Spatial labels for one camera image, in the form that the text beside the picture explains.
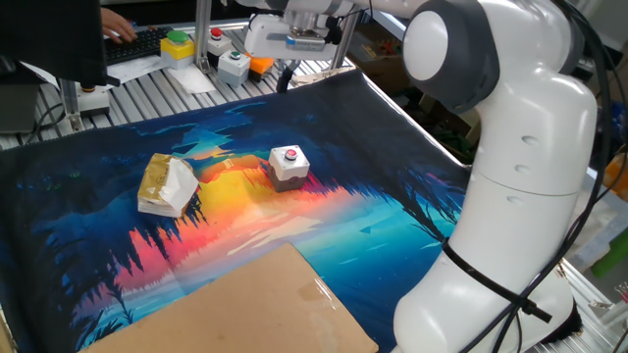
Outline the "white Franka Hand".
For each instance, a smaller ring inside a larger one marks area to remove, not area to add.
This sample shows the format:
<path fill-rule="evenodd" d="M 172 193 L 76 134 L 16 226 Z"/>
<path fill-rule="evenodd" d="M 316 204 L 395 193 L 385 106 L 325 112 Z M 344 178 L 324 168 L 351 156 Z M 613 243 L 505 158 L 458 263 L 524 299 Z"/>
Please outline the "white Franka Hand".
<path fill-rule="evenodd" d="M 331 60 L 339 44 L 338 19 L 314 13 L 254 15 L 244 42 L 253 57 L 291 60 L 279 62 L 278 93 L 287 92 L 299 60 Z"/>

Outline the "bare person hand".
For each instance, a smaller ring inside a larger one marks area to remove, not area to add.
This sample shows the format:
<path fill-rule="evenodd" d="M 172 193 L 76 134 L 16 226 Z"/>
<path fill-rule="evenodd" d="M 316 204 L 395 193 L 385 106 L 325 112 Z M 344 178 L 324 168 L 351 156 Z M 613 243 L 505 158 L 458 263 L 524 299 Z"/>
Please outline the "bare person hand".
<path fill-rule="evenodd" d="M 102 33 L 117 44 L 133 42 L 137 39 L 132 25 L 122 16 L 106 9 L 100 9 Z"/>

